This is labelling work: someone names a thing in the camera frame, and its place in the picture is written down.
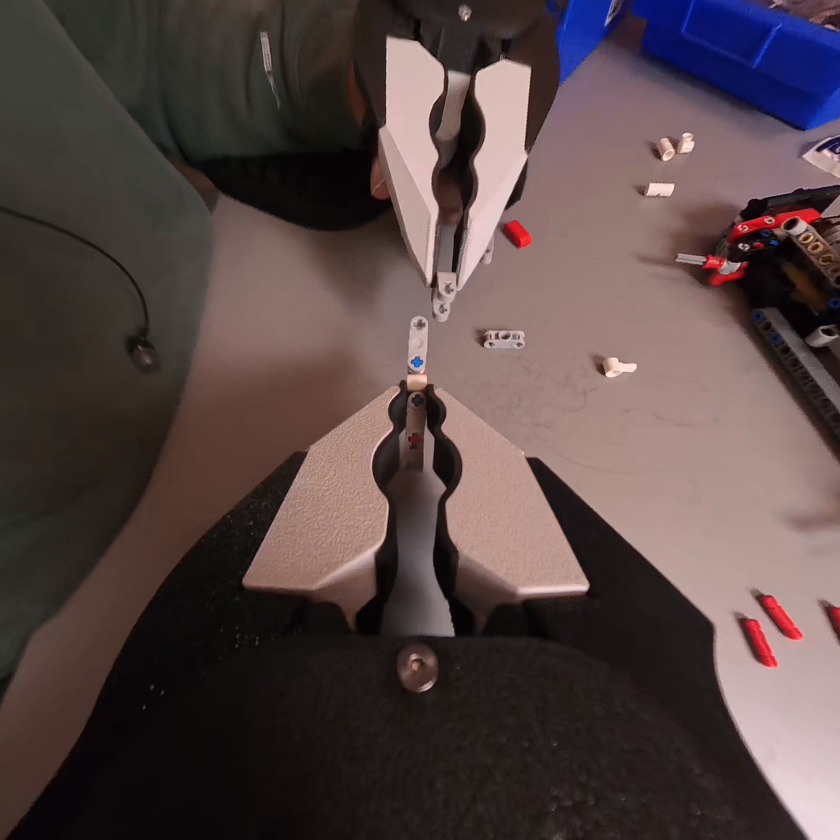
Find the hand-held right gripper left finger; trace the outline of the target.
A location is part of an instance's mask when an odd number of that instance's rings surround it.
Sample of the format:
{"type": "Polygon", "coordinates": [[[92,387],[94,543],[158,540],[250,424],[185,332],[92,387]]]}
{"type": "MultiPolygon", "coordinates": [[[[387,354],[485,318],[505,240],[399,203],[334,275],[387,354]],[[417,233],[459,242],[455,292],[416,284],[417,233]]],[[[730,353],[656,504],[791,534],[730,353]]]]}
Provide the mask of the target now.
{"type": "Polygon", "coordinates": [[[400,465],[402,430],[396,385],[313,443],[244,588],[334,604],[353,628],[379,631],[398,562],[385,490],[400,465]]]}

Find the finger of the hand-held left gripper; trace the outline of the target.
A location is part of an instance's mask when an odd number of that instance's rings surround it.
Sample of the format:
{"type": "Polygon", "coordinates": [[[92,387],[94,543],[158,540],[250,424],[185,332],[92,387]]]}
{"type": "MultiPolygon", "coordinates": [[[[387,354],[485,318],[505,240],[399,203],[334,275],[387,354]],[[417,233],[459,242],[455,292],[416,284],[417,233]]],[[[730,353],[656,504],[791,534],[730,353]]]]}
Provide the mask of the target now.
{"type": "Polygon", "coordinates": [[[530,82],[524,64],[492,64],[476,73],[469,104],[478,111],[479,140],[467,167],[458,289],[478,267],[527,162],[530,82]]]}
{"type": "Polygon", "coordinates": [[[444,67],[421,43],[387,37],[379,159],[407,252],[426,287],[434,282],[440,216],[433,188],[439,154],[430,118],[445,85],[444,67]]]}

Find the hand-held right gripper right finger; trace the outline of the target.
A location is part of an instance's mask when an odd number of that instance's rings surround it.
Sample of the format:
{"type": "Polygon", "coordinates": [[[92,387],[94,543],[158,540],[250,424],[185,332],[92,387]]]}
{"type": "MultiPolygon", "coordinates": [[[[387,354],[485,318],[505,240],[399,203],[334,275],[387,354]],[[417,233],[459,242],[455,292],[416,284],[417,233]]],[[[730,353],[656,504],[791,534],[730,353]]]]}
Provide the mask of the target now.
{"type": "Polygon", "coordinates": [[[499,607],[579,599],[590,583],[525,454],[444,389],[429,386],[437,503],[434,571],[456,632],[499,607]]]}

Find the grey lego liftarm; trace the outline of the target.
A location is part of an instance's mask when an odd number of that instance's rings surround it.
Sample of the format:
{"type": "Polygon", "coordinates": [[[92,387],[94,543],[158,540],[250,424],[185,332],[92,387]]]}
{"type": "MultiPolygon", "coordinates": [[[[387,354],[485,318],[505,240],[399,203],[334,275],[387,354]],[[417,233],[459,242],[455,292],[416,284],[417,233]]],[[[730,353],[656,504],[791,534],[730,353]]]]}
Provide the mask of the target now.
{"type": "Polygon", "coordinates": [[[448,320],[457,295],[457,233],[459,222],[442,222],[437,228],[434,278],[431,291],[432,318],[436,322],[448,320]]]}

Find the grey lego liftarm assembly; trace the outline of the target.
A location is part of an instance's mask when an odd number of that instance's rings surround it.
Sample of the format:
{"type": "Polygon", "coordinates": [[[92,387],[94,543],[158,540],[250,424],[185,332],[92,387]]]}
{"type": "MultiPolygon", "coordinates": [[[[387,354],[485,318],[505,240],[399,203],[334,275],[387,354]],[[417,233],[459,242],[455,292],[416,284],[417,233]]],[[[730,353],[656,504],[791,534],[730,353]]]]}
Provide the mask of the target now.
{"type": "Polygon", "coordinates": [[[409,326],[406,362],[406,424],[404,460],[406,468],[424,468],[424,446],[427,423],[428,320],[414,317],[409,326]]]}

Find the person's left forearm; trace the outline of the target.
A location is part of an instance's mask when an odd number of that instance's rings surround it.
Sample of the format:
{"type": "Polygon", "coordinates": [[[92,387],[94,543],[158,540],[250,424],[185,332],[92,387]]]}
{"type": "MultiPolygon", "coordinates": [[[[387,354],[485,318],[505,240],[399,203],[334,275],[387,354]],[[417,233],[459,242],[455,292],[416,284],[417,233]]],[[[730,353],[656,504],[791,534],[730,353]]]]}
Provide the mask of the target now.
{"type": "Polygon", "coordinates": [[[241,203],[345,230],[391,209],[351,107],[356,2],[127,2],[119,94],[162,152],[241,203]]]}

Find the lego car chassis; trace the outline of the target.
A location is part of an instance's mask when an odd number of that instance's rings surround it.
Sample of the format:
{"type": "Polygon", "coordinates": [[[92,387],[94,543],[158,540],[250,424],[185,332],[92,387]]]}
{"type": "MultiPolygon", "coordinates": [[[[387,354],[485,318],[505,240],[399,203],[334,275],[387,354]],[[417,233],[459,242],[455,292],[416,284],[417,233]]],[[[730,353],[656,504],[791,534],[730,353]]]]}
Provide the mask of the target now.
{"type": "Polygon", "coordinates": [[[753,330],[789,382],[839,438],[838,186],[753,198],[707,254],[675,262],[734,286],[753,330]]]}

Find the blue storage bin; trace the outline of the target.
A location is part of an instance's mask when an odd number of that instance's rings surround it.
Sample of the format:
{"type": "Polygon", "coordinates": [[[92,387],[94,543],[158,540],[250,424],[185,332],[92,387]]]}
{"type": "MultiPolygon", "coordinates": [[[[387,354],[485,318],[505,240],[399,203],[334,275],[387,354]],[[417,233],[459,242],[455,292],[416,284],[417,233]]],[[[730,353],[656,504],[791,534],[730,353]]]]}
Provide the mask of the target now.
{"type": "Polygon", "coordinates": [[[569,1],[560,11],[556,44],[560,57],[560,84],[602,44],[634,50],[648,23],[649,2],[569,1]]]}
{"type": "Polygon", "coordinates": [[[642,47],[800,130],[839,116],[839,34],[743,1],[635,2],[642,47]]]}

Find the colourful sticker sheet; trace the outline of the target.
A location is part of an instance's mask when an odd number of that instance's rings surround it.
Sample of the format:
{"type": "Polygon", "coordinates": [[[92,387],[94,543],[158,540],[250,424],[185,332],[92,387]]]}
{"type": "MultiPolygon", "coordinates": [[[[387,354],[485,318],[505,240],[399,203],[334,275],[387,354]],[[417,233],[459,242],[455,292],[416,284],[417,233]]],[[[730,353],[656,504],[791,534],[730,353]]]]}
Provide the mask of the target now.
{"type": "Polygon", "coordinates": [[[817,141],[805,149],[800,157],[821,172],[839,179],[839,135],[817,141]]]}

